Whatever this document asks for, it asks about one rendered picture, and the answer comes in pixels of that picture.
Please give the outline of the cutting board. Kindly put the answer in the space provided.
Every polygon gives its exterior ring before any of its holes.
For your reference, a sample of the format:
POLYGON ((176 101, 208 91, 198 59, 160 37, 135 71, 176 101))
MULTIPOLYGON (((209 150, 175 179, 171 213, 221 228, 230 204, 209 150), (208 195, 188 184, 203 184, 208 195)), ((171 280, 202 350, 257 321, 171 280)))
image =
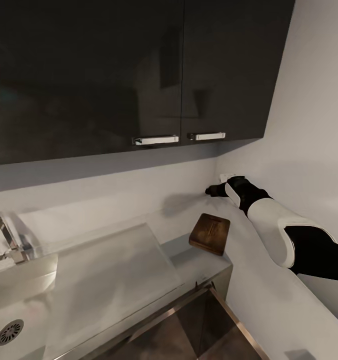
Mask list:
POLYGON ((219 254, 226 247, 231 221, 203 213, 189 237, 189 242, 219 254))

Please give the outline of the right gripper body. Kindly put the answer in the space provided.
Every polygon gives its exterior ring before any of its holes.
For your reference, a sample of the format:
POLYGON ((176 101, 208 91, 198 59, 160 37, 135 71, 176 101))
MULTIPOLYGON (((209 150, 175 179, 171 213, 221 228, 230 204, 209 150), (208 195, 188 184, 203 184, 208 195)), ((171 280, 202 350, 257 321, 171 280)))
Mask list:
POLYGON ((211 197, 227 197, 223 192, 222 192, 222 186, 224 185, 224 183, 220 184, 220 185, 210 185, 209 189, 210 189, 210 196, 211 197))

